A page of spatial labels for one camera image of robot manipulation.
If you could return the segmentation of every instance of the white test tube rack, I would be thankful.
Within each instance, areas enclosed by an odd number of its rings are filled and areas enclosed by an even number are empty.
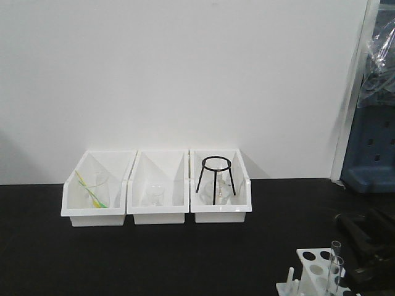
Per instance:
[[[329,272],[330,248],[324,249],[297,249],[303,265],[301,280],[293,279],[294,268],[290,267],[286,282],[276,284],[279,296],[324,296],[327,276]],[[355,295],[348,287],[342,287],[340,282],[338,294],[336,296]]]

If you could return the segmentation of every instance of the black table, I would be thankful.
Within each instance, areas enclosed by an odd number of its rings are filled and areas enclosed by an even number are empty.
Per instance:
[[[252,180],[245,223],[73,228],[60,217],[62,185],[0,186],[0,295],[277,295],[296,249],[343,243],[340,212],[388,195],[358,195],[327,179]]]

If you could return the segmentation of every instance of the plastic bag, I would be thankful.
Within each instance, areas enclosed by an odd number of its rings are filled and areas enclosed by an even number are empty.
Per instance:
[[[376,35],[368,44],[368,60],[358,108],[395,106],[395,18],[382,27],[377,28],[377,25]]]

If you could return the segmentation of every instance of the glass test tube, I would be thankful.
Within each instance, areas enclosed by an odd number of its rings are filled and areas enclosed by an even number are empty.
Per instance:
[[[341,243],[338,242],[337,240],[332,241],[329,262],[331,261],[332,256],[340,256],[340,249],[341,249]]]
[[[343,270],[344,260],[336,255],[331,256],[331,264],[328,272],[328,282],[325,288],[325,296],[338,296],[340,277]]]

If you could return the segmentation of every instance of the white plastic bin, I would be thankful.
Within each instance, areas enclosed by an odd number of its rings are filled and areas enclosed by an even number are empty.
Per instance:
[[[187,150],[141,150],[128,183],[135,224],[184,223],[189,212]]]
[[[236,195],[233,192],[226,204],[212,205],[205,202],[203,194],[204,186],[214,180],[212,171],[204,170],[199,192],[196,193],[199,176],[202,169],[202,161],[210,156],[222,156],[231,161],[231,174],[235,185]],[[246,212],[252,211],[251,205],[251,181],[248,178],[246,167],[239,149],[228,150],[191,150],[191,212],[195,213],[197,223],[223,223],[244,222]],[[230,174],[222,172],[222,178],[231,190]]]
[[[127,181],[136,151],[86,151],[63,187],[61,216],[68,216],[73,226],[121,226],[126,214]],[[94,182],[94,174],[105,173],[108,207],[96,208],[88,191],[79,184],[75,171],[87,184]]]

